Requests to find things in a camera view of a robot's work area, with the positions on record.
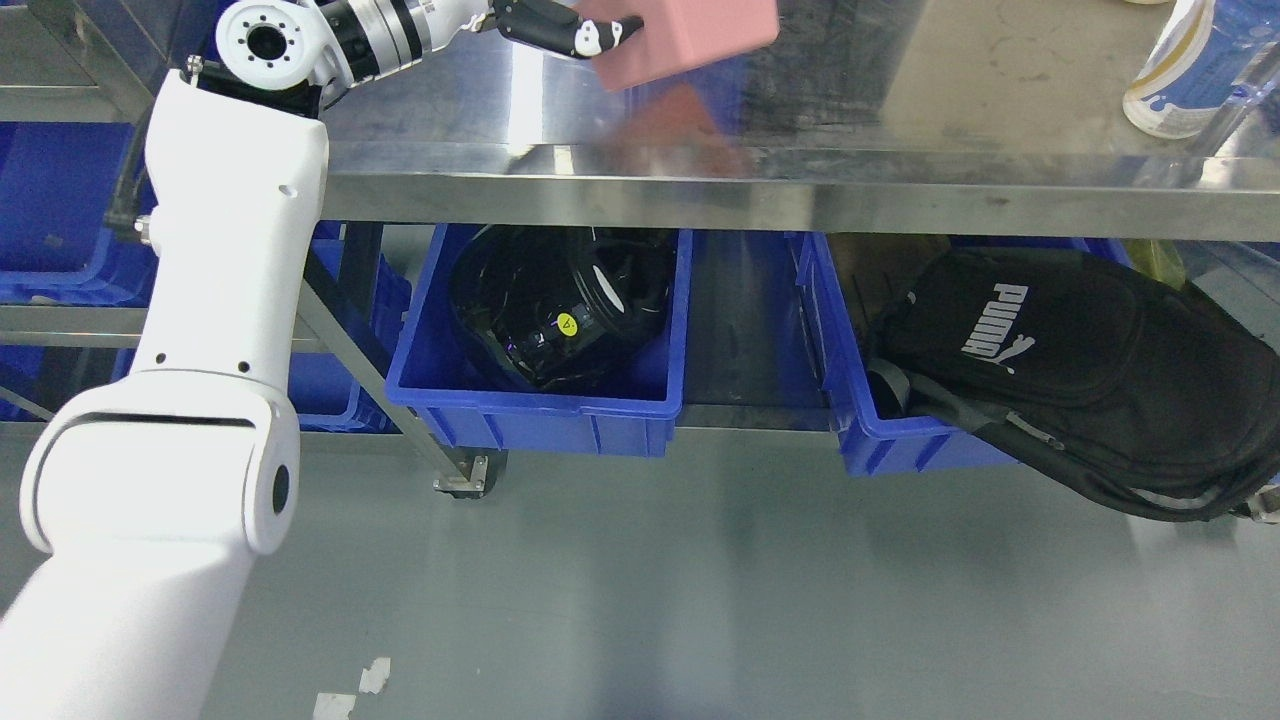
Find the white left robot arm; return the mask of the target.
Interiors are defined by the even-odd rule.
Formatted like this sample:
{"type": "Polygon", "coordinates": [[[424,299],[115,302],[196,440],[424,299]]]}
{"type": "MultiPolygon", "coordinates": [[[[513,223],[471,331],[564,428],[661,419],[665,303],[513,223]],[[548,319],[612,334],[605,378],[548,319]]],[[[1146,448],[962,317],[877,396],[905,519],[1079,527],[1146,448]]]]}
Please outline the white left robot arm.
{"type": "Polygon", "coordinates": [[[589,59],[643,28],[558,1],[238,1],[220,61],[155,99],[157,255],[129,373],[67,401],[20,480],[45,561],[3,616],[5,719],[196,719],[300,489],[294,319],[325,195],[325,102],[460,32],[589,59]]]}

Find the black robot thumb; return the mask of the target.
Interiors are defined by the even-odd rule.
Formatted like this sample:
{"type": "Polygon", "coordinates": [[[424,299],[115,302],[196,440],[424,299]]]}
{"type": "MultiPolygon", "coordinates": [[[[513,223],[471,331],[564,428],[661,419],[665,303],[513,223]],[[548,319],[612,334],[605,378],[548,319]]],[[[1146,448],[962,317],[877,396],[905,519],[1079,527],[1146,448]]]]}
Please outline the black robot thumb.
{"type": "Polygon", "coordinates": [[[490,1],[489,9],[504,38],[579,60],[600,56],[645,27],[640,15],[591,20],[558,1],[490,1]]]}

